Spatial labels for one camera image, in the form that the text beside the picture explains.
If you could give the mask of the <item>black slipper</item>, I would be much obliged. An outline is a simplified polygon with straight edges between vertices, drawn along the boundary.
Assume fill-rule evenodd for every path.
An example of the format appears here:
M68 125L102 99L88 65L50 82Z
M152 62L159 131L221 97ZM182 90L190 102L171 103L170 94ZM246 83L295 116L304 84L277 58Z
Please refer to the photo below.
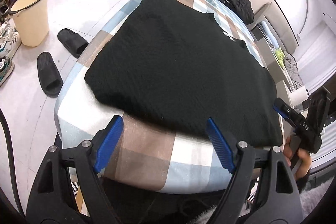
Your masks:
M63 86L63 79L49 52L42 52L37 58L38 79L42 91L56 98Z
M78 33L68 28L63 28L58 32L58 40L64 48L76 59L84 52L89 43Z

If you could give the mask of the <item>white paper roll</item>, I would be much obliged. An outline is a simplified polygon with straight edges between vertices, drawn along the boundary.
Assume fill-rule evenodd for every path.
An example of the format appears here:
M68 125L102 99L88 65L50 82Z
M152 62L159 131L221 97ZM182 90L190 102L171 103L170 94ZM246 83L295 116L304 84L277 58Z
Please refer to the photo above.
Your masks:
M290 102L292 106L298 106L302 104L303 101L309 98L309 93L306 90L305 86L301 86L300 88L296 89L295 91L289 94Z

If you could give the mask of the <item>white green sneaker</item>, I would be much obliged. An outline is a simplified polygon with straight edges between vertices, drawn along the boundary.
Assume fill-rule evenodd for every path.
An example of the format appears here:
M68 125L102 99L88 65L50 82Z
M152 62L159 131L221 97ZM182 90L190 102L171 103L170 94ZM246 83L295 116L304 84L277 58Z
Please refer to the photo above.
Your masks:
M14 25L5 21L1 25L1 57L13 58L22 43L21 37Z

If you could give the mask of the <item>black slipper near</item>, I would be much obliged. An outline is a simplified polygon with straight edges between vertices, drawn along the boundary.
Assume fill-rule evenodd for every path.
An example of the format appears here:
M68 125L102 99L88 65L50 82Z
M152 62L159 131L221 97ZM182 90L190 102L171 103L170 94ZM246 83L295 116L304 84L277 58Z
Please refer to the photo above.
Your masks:
M42 91L56 98L63 86L63 79L49 52L42 52L37 58L38 79Z

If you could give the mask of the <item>grey crumpled blanket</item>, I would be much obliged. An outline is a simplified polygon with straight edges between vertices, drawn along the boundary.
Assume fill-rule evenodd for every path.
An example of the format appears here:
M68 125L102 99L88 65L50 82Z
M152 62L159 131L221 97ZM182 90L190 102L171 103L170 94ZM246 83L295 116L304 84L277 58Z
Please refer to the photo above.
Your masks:
M293 83L294 89L297 90L304 86L300 75L298 74L297 61L293 55L284 51L284 65L289 74L289 77Z

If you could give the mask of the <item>black knit sweater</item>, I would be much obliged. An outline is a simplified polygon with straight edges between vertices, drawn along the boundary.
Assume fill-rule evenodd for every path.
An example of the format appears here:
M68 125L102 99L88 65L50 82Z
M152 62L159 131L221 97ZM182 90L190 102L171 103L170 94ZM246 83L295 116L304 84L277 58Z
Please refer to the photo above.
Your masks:
M282 144L269 71L213 14L177 0L142 0L84 80L98 102L185 134L221 132L255 147Z

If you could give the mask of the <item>beige plastic bin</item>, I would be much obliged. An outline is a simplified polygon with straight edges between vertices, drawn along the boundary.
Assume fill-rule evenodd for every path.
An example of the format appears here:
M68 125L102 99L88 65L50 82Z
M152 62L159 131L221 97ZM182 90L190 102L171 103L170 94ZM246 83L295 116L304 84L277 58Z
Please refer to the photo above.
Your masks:
M9 8L9 15L25 46L37 47L49 33L47 1L15 0Z

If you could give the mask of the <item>green yellow toy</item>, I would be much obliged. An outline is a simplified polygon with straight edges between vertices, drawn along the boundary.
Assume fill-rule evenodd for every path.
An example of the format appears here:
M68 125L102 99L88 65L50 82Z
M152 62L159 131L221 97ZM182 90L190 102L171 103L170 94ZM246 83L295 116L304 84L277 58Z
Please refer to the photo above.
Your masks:
M281 67L282 69L285 69L285 65L284 65L285 54L284 54L284 52L282 51L282 49L281 49L281 48L277 48L277 49L275 50L274 54L275 54L275 57L276 57L276 59L277 59L279 65L280 65L280 67Z

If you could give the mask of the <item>light blue pillow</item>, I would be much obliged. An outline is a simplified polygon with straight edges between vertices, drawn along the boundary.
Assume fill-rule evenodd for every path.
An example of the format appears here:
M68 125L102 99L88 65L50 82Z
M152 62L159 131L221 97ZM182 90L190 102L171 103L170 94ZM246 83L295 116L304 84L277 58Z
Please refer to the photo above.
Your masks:
M276 38L274 37L274 35L272 34L272 32L270 31L268 24L265 21L261 21L261 26L264 30L264 33L266 35L266 37L269 39L269 41L271 42L271 44L274 46L274 48L277 50L278 48L280 48Z

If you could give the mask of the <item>black puffy jacket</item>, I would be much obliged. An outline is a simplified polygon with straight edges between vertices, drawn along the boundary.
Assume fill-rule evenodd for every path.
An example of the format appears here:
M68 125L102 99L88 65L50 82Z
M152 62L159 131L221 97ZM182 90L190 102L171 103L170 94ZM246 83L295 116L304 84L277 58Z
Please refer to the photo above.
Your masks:
M218 0L232 10L244 24L252 24L255 21L250 0Z

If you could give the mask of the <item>black slipper far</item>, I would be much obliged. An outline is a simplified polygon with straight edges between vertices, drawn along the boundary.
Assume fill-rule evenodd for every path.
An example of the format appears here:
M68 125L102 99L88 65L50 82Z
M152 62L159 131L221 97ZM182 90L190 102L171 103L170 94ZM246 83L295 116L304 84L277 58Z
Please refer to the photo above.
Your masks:
M78 33L68 28L63 28L58 32L58 40L64 48L76 59L84 52L89 43Z

